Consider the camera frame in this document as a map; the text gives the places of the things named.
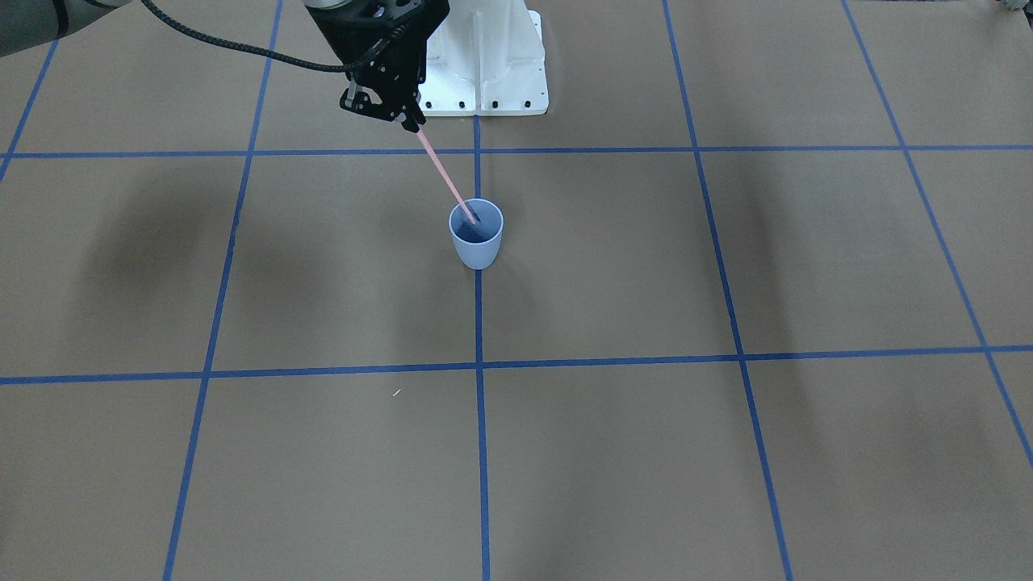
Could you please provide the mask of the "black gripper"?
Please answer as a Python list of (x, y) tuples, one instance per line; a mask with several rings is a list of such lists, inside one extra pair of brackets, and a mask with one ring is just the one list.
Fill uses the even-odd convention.
[(392, 121), (417, 135), (429, 37), (450, 14), (450, 3), (306, 1), (305, 7), (346, 69), (339, 108), (374, 120), (387, 120), (392, 110)]

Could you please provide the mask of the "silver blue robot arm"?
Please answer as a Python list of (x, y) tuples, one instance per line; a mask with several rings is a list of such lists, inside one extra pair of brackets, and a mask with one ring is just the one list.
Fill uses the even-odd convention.
[[(125, 6), (125, 1), (3, 1), (1, 52), (14, 55), (61, 40)], [(398, 122), (420, 132), (425, 121), (420, 86), (427, 81), (429, 38), (450, 14), (447, 1), (306, 1), (312, 19), (338, 64), (321, 64), (270, 48), (210, 36), (166, 14), (154, 1), (143, 7), (170, 29), (240, 54), (298, 69), (343, 74), (348, 87), (339, 106), (364, 117)]]

